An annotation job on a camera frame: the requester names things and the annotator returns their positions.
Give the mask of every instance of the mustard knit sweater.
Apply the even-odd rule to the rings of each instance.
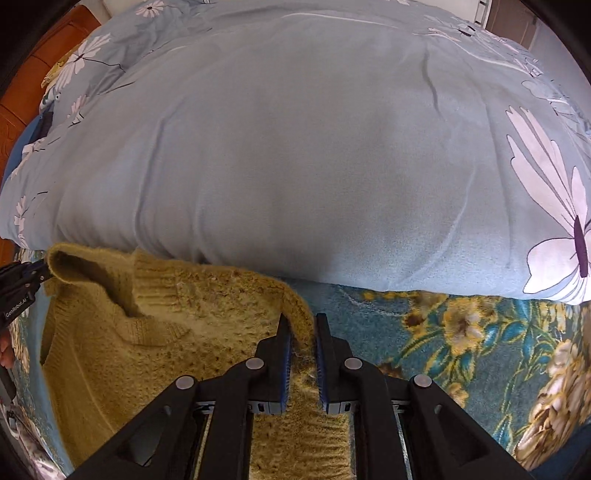
[[[251,479],[349,479],[348,421],[317,406],[312,316],[284,283],[229,267],[58,244],[41,361],[74,466],[181,375],[223,374],[275,334],[295,336],[288,411],[257,416]]]

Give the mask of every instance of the silver rivet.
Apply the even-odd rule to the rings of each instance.
[[[263,365],[265,365],[265,362],[258,357],[249,358],[246,361],[246,368],[249,370],[259,370]]]
[[[195,380],[193,379],[193,377],[189,377],[187,375],[185,375],[184,377],[178,377],[177,381],[175,382],[175,385],[179,390],[187,390],[194,386],[194,384]]]
[[[363,365],[363,362],[361,360],[359,360],[359,358],[351,357],[351,358],[348,358],[347,360],[345,360],[345,366],[349,370],[359,370],[362,365]]]
[[[428,377],[427,375],[421,374],[414,377],[414,384],[418,387],[427,388],[430,387],[432,383],[433,380],[431,380],[431,377]]]

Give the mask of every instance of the gray blanket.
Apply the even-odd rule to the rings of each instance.
[[[577,304],[591,145],[550,80],[416,2],[156,0],[65,65],[0,235]]]

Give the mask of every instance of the brown door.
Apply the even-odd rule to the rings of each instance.
[[[534,39],[537,20],[519,0],[492,0],[486,29],[529,48]]]

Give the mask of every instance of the orange leather headboard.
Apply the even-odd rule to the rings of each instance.
[[[25,127],[38,115],[44,91],[41,82],[51,67],[83,41],[99,21],[83,5],[70,10],[35,45],[0,99],[0,177],[12,146]],[[0,266],[14,257],[14,244],[0,239]]]

